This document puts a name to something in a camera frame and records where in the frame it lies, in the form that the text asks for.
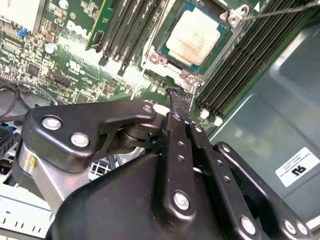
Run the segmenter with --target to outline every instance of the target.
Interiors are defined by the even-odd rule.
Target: motherboard
[[[2,0],[0,77],[60,104],[168,106],[167,88],[178,87],[210,133],[313,12],[245,19],[303,2]]]

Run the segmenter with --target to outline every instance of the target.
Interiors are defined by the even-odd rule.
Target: cable
[[[23,121],[25,119],[25,116],[26,116],[25,114],[21,114],[21,115],[16,115],[16,116],[0,117],[0,123]]]
[[[44,95],[46,95],[50,100],[52,100],[54,105],[58,105],[58,102],[48,92],[46,92],[41,87],[39,87],[33,83],[30,83],[27,81],[7,81],[7,80],[0,78],[0,91],[3,89],[7,89],[7,90],[13,92],[13,94],[14,94],[14,99],[13,99],[11,105],[9,106],[9,108],[6,110],[5,113],[0,115],[0,123],[12,122],[12,121],[23,121],[24,120],[25,114],[6,117],[14,109],[17,102],[19,102],[21,104],[21,106],[26,111],[29,111],[32,109],[32,107],[30,107],[25,102],[25,100],[21,97],[20,91],[17,89],[17,87],[15,85],[27,85],[29,87],[32,87],[32,88],[42,92]]]
[[[9,91],[13,92],[13,94],[14,94],[14,99],[13,99],[11,105],[9,106],[9,108],[6,110],[5,113],[0,115],[0,118],[3,118],[6,115],[8,115],[14,109],[14,107],[16,106],[17,98],[18,98],[18,90],[14,86],[12,86],[10,84],[7,84],[5,82],[0,82],[0,89],[8,89]]]
[[[27,82],[27,81],[9,81],[8,83],[10,84],[18,84],[18,85],[27,85],[29,87],[32,87],[40,92],[42,92],[44,95],[46,95],[52,102],[54,105],[58,105],[58,102],[56,101],[56,99],[54,99],[48,92],[46,92],[45,90],[43,90],[41,87],[31,83],[31,82]]]
[[[318,6],[320,6],[320,0],[312,1],[312,2],[307,3],[304,6],[299,6],[299,7],[295,7],[295,8],[284,8],[284,9],[280,9],[280,10],[276,10],[276,11],[272,11],[272,12],[261,13],[259,15],[255,15],[255,16],[247,16],[243,19],[243,21],[244,22],[251,21],[251,20],[266,18],[266,17],[279,15],[279,14],[298,13],[298,12],[303,12],[303,11],[306,11],[310,8],[314,8],[314,7],[318,7]]]
[[[18,89],[17,101],[20,103],[21,107],[23,107],[24,110],[26,110],[27,112],[32,109],[32,107],[30,107],[30,106],[25,102],[25,100],[21,97],[21,94],[20,94],[19,89]]]

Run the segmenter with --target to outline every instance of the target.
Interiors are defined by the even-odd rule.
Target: ul logo
[[[304,166],[297,166],[295,169],[293,169],[291,172],[296,175],[299,176],[300,174],[302,174],[305,170],[307,170]]]

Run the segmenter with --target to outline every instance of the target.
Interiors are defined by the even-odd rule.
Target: blue connector
[[[23,37],[27,36],[27,34],[28,34],[27,29],[20,29],[20,30],[18,31],[18,37],[19,37],[19,38],[23,38]]]

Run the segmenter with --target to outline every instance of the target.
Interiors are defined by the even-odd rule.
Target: screw
[[[198,125],[194,125],[195,130],[197,130],[197,132],[201,133],[202,129],[198,126]]]
[[[152,109],[151,109],[151,107],[148,106],[148,105],[144,105],[144,106],[143,106],[143,110],[145,110],[147,113],[152,113]]]
[[[179,147],[184,148],[186,144],[183,141],[178,142]]]
[[[185,157],[184,156],[182,156],[182,155],[179,155],[178,156],[178,160],[179,160],[179,162],[184,162],[185,161]]]
[[[241,217],[241,223],[244,230],[246,230],[249,234],[256,234],[256,228],[249,218],[247,218],[246,216]]]
[[[230,24],[235,24],[237,22],[237,18],[235,16],[229,18]]]
[[[190,202],[188,197],[180,191],[177,191],[174,193],[173,199],[174,199],[174,203],[181,210],[187,210],[190,207]]]
[[[84,133],[77,132],[71,136],[71,142],[77,147],[85,148],[89,145],[89,138]]]
[[[58,130],[62,126],[61,122],[54,117],[46,117],[45,119],[42,120],[42,125],[46,129],[50,129],[50,130]]]
[[[298,229],[300,230],[300,232],[302,232],[302,234],[308,235],[308,230],[301,222],[297,221],[296,225],[297,225]]]
[[[157,55],[157,54],[152,54],[151,56],[150,56],[150,61],[152,62],[152,63],[157,63],[158,61],[159,61],[159,55]]]
[[[181,119],[180,119],[180,116],[178,115],[178,114],[174,114],[173,115],[173,118],[175,119],[175,120],[177,120],[177,121],[180,121]]]
[[[291,233],[291,234],[296,234],[296,229],[294,226],[289,222],[288,220],[283,220],[285,228]]]
[[[227,145],[222,145],[223,150],[225,150],[227,153],[230,153],[230,149]]]
[[[228,176],[224,176],[224,180],[229,184],[231,182],[230,178]]]

